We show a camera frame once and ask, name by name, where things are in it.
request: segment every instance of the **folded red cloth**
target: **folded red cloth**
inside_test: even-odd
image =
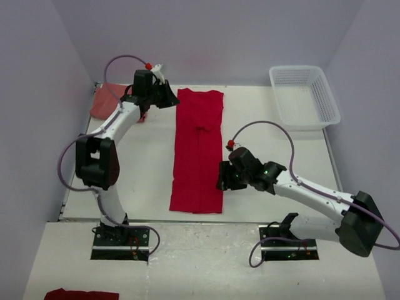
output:
[[[57,289],[48,292],[44,300],[118,300],[119,294],[115,292],[83,292],[66,291]]]
[[[216,183],[223,158],[223,96],[190,89],[177,93],[171,211],[222,213],[223,192]]]
[[[118,97],[124,95],[126,86],[121,84],[108,84],[109,88],[116,93]],[[94,93],[94,101],[90,110],[90,115],[96,119],[106,120],[117,107],[118,100],[109,92],[108,88],[103,84],[101,87],[96,88]],[[143,122],[147,113],[139,120]]]

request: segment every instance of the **white tabletop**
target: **white tabletop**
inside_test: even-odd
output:
[[[224,93],[221,126],[223,146],[243,125],[255,120],[278,121],[271,87],[251,86],[173,86],[194,91],[216,89]],[[102,121],[91,119],[88,132]],[[300,176],[328,188],[337,189],[333,167],[322,131],[293,132],[296,156],[294,170]],[[249,187],[224,192],[222,214],[188,214],[169,211],[173,181],[175,108],[152,107],[143,124],[135,124],[117,147],[121,173],[117,182],[119,198],[130,220],[271,222],[282,221],[288,213],[305,216],[320,214],[291,199],[257,192]],[[263,163],[275,161],[288,166],[290,145],[273,126],[258,124],[243,131],[236,142],[247,147]],[[223,148],[224,159],[228,151]],[[83,187],[74,178],[73,186]],[[99,209],[90,192],[70,192],[63,218],[95,220]]]
[[[120,300],[377,300],[384,292],[372,256],[317,241],[318,261],[248,265],[255,224],[153,224],[161,246],[145,262],[91,261],[94,223],[48,223],[24,300],[64,288],[107,291]],[[150,235],[150,246],[154,235]]]

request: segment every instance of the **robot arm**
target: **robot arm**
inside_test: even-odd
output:
[[[250,185],[258,191],[298,201],[319,211],[327,218],[308,218],[298,216],[297,213],[289,214],[279,227],[282,236],[336,241],[358,256],[369,256],[383,226],[340,200],[355,203],[382,218],[372,197],[361,191],[356,196],[333,191],[295,176],[298,182],[284,166],[275,162],[262,164],[248,149],[239,147],[229,155],[229,161],[220,163],[217,188],[223,191],[237,190]],[[299,183],[307,184],[337,201],[312,192]]]
[[[150,71],[137,70],[134,75],[132,94],[125,94],[122,105],[92,133],[76,142],[76,176],[86,186],[93,187],[102,199],[102,207],[107,216],[118,223],[126,224],[127,215],[119,201],[116,182],[119,177],[119,161],[116,146],[128,129],[137,123],[151,105],[169,108],[179,104],[171,91],[169,83],[161,73],[161,65]],[[99,153],[99,158],[91,155]],[[101,216],[101,225],[115,227],[105,216]]]

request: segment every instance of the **gray wall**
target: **gray wall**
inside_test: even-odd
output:
[[[342,113],[341,123],[328,133],[344,189],[371,193],[397,232],[399,13],[398,0],[366,0],[326,71]],[[379,242],[395,245],[387,231],[382,232]],[[376,249],[374,257],[387,298],[399,299],[399,253]]]
[[[18,300],[61,207],[57,157],[84,126],[93,84],[51,1],[0,7],[0,298]]]
[[[279,64],[327,66],[363,0],[53,0],[95,81],[111,57],[167,64],[172,83],[265,84]],[[116,62],[110,79],[128,83]]]

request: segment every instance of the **red fabric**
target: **red fabric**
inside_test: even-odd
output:
[[[109,83],[109,88],[116,93],[118,97],[122,97],[126,86],[120,84]],[[92,108],[90,110],[90,115],[96,119],[106,120],[117,107],[118,101],[115,97],[108,91],[105,85],[98,87],[94,93],[94,101]],[[147,113],[139,120],[139,122],[144,122]]]
[[[174,181],[169,210],[222,213],[223,192],[216,188],[223,160],[219,91],[180,89],[176,107]]]
[[[48,292],[44,300],[118,300],[119,294],[114,292],[82,292],[57,289]]]

